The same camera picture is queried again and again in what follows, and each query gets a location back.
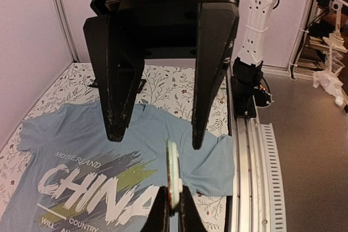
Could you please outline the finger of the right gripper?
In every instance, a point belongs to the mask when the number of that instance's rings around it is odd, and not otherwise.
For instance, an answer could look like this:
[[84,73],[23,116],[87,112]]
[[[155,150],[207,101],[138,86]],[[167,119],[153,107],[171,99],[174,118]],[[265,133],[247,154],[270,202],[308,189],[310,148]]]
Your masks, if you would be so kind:
[[131,121],[145,66],[144,54],[115,16],[88,18],[84,36],[107,138],[121,142]]

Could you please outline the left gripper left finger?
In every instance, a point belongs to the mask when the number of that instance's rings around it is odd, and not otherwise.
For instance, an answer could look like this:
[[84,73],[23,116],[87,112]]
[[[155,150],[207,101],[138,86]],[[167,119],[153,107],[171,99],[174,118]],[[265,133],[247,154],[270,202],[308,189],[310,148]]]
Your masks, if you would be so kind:
[[167,232],[170,224],[170,205],[167,187],[161,186],[157,192],[151,211],[142,232]]

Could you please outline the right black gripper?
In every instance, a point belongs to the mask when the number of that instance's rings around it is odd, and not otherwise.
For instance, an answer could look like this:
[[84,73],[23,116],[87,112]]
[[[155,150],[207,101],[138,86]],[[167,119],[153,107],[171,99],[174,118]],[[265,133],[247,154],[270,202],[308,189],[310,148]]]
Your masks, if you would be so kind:
[[202,147],[212,103],[229,68],[239,0],[92,0],[83,32],[91,60],[126,44],[143,59],[196,58],[192,146]]

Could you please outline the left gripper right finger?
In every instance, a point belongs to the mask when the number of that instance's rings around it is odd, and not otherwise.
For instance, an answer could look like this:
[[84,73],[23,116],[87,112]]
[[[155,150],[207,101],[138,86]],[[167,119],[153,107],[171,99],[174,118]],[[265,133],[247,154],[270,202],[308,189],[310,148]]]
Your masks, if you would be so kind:
[[179,232],[207,232],[189,188],[183,185],[178,207]]

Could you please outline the round white brooch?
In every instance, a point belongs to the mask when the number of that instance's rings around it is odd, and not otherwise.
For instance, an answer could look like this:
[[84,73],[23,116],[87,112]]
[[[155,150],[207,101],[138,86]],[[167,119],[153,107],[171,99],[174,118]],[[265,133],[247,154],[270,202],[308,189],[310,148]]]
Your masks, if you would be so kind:
[[174,210],[180,202],[180,196],[183,192],[183,181],[180,173],[177,144],[171,140],[166,141],[166,164],[169,203],[170,208]]

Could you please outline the light blue t-shirt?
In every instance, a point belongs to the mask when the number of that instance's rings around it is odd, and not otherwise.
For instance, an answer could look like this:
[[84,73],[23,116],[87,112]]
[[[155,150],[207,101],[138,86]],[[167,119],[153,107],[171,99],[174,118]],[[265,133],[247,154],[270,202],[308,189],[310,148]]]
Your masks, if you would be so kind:
[[232,137],[206,133],[195,150],[190,122],[152,105],[135,105],[121,142],[107,139],[99,102],[26,120],[20,139],[31,159],[1,231],[140,231],[167,184],[167,140],[191,192],[233,192]]

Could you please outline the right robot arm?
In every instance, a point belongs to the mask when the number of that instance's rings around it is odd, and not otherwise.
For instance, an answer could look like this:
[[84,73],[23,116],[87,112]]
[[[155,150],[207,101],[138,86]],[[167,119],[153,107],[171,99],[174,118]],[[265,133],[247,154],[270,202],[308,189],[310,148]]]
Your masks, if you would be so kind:
[[234,76],[234,114],[254,118],[253,95],[263,72],[263,47],[278,0],[248,0],[243,42],[232,58],[240,0],[92,0],[83,32],[110,141],[131,120],[147,59],[195,59],[192,146],[200,149],[213,100]]

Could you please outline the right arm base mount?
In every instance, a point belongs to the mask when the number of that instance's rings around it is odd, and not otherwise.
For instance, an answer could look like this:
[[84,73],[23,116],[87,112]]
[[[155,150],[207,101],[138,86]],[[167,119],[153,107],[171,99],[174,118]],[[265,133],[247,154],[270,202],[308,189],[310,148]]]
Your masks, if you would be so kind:
[[231,77],[231,85],[235,118],[257,118],[257,108],[266,108],[273,103],[272,94],[261,84],[246,89],[236,77]]

